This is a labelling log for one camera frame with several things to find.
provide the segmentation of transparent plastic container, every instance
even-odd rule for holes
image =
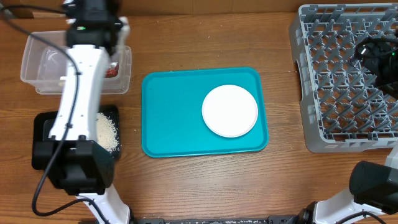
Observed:
[[[34,32],[59,46],[66,46],[65,31]],[[131,49],[123,50],[111,57],[111,65],[118,64],[114,77],[104,78],[102,94],[123,94],[129,89],[131,78]],[[63,79],[67,72],[67,58],[53,47],[28,37],[21,65],[21,80],[36,88],[43,95],[62,94]]]

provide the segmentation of gray plastic crate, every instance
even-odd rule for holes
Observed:
[[[366,37],[395,38],[398,4],[303,5],[289,28],[302,86],[305,143],[312,152],[393,147],[398,102],[376,76],[347,62]]]

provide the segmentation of wooden table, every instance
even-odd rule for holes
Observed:
[[[388,149],[314,154],[305,146],[300,80],[292,63],[288,26],[294,13],[130,17],[130,90],[106,95],[120,110],[123,153],[116,186],[137,217],[239,218],[298,214],[348,186],[361,160],[383,164]],[[31,31],[66,29],[63,19],[19,20]],[[42,172],[30,165],[33,120],[58,110],[59,96],[44,96],[21,82],[27,37],[0,22],[0,223],[76,223],[93,216],[75,205],[51,217],[32,213]],[[151,72],[250,66],[261,74],[270,141],[258,153],[153,159],[141,149],[141,82]],[[39,210],[74,197],[49,181]],[[398,223],[398,215],[384,217]],[[363,223],[375,223],[368,219]]]

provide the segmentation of black tray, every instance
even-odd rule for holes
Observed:
[[[115,105],[104,105],[100,106],[99,113],[103,113],[105,116],[109,117],[115,125],[116,128],[116,139],[118,140],[118,146],[116,150],[111,152],[111,155],[115,160],[120,159],[121,156],[121,138],[120,138],[120,128],[119,128],[119,111]],[[49,133],[54,125],[55,118],[57,117],[58,111],[51,111],[40,113],[35,117],[33,125],[33,145],[37,141],[49,140]]]

